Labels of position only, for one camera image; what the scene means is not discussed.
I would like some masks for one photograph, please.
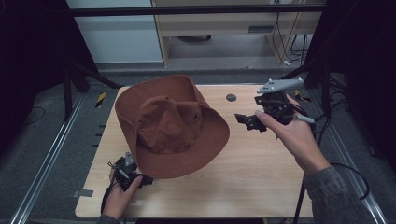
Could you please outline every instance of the human hand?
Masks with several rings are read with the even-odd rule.
[[[288,95],[287,97],[292,104],[299,105]],[[318,148],[311,128],[305,121],[294,119],[290,124],[283,125],[261,111],[256,111],[256,116],[275,133],[276,137],[280,138],[306,175],[330,167],[329,162]]]
[[[113,175],[114,170],[112,169],[109,176],[110,181],[113,179]],[[107,197],[103,215],[114,217],[115,219],[121,218],[129,203],[131,202],[132,197],[134,196],[134,193],[139,187],[142,179],[143,176],[138,176],[126,191],[123,191],[120,184],[115,184],[113,188],[111,188],[110,194]]]

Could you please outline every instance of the brown cowboy hat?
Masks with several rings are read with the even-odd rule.
[[[115,109],[139,170],[154,178],[201,169],[230,137],[226,121],[186,76],[134,85],[119,96]]]

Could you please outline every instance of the tabletop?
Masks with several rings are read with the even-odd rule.
[[[303,171],[276,140],[271,130],[248,131],[234,114],[251,116],[257,109],[254,97],[259,85],[197,85],[208,104],[230,127],[230,139],[220,154],[204,168],[172,179],[154,179],[138,189],[127,217],[293,217]],[[226,99],[234,94],[236,100]],[[114,110],[110,112],[84,189],[91,197],[80,197],[78,217],[99,217],[109,185],[109,161],[129,151]],[[304,196],[300,217],[312,217],[311,202]]]

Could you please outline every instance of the sleeve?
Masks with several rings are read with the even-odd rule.
[[[120,224],[114,217],[101,215],[96,224]]]
[[[315,223],[375,223],[369,210],[354,191],[349,190],[334,167],[304,178],[312,200]]]

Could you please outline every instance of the gray floor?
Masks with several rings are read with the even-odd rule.
[[[146,79],[185,74],[196,84],[263,83],[268,78],[280,78],[299,66],[277,64],[265,38],[254,36],[212,36],[206,42],[174,38],[166,68],[147,67],[141,64],[133,70],[104,70],[102,75],[123,85],[133,85]],[[96,147],[100,142],[117,90],[90,79],[88,93],[76,93],[82,104],[57,160],[38,194],[28,222],[30,223],[83,223],[91,221],[76,217],[78,199],[72,197],[81,190],[90,169]],[[101,108],[95,108],[101,92],[106,98]],[[342,95],[334,96],[334,101]],[[313,103],[302,103],[311,117],[320,115]],[[353,116],[340,105],[332,113],[332,124],[341,136],[356,167],[368,179],[372,195],[389,223],[396,223],[396,175],[384,159],[370,156],[368,145]],[[12,153],[1,163],[0,221],[8,223],[29,190],[40,165],[46,158],[64,118],[63,88],[61,85],[41,92],[35,98],[35,108],[12,144]],[[328,131],[320,145],[330,161],[340,161],[334,141]]]

